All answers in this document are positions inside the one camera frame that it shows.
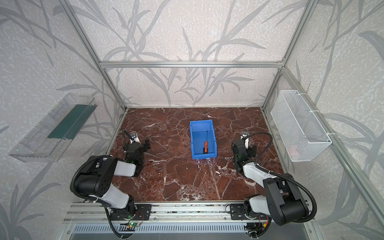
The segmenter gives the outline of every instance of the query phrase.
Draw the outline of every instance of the blue plastic bin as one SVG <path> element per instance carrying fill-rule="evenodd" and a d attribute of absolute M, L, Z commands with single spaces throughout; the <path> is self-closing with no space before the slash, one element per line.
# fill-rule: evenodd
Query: blue plastic bin
<path fill-rule="evenodd" d="M 190 121 L 192 159 L 217 157 L 217 143 L 212 120 Z M 207 138 L 208 153 L 204 154 L 204 143 Z"/>

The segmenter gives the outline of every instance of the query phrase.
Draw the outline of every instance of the wallpaper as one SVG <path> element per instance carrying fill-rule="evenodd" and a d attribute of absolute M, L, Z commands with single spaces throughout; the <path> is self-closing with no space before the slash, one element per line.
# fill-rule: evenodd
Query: wallpaper
<path fill-rule="evenodd" d="M 109 76 L 125 104 L 261 106 L 276 68 L 115 68 Z"/>
<path fill-rule="evenodd" d="M 292 174 L 296 181 L 302 183 L 316 199 L 318 210 L 315 219 L 323 238 L 384 239 L 384 229 L 330 147 L 311 161 L 290 160 L 270 112 L 280 90 L 291 89 L 289 83 L 282 77 L 266 106 L 266 117 L 281 153 L 280 161 L 286 171 Z"/>
<path fill-rule="evenodd" d="M 384 1 L 317 5 L 288 66 L 384 197 Z"/>
<path fill-rule="evenodd" d="M 103 61 L 278 61 L 307 0 L 70 2 Z"/>
<path fill-rule="evenodd" d="M 73 201 L 69 182 L 118 127 L 116 103 L 58 3 L 0 1 L 0 239 L 51 240 Z M 56 163 L 21 162 L 9 151 L 68 93 L 97 104 Z"/>

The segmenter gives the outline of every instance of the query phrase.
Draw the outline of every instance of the marble surface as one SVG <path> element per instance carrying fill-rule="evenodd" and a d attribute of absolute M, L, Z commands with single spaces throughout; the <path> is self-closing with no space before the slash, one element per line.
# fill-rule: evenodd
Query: marble surface
<path fill-rule="evenodd" d="M 193 160 L 189 122 L 212 119 L 217 157 Z M 268 131 L 260 108 L 135 108 L 129 109 L 122 128 L 136 131 L 151 149 L 139 177 L 114 176 L 113 184 L 135 201 L 242 200 L 264 189 L 236 172 L 231 142 L 241 131 Z M 260 152 L 269 142 L 265 134 L 251 138 Z M 124 157 L 121 132 L 111 154 Z M 260 165 L 282 173 L 274 145 L 260 158 Z"/>

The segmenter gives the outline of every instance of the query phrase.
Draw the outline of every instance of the white wire mesh basket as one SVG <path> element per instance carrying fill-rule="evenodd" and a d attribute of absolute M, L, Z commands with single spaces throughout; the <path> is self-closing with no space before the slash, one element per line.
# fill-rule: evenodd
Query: white wire mesh basket
<path fill-rule="evenodd" d="M 271 115 L 292 162 L 310 161 L 332 143 L 296 90 L 281 90 Z"/>

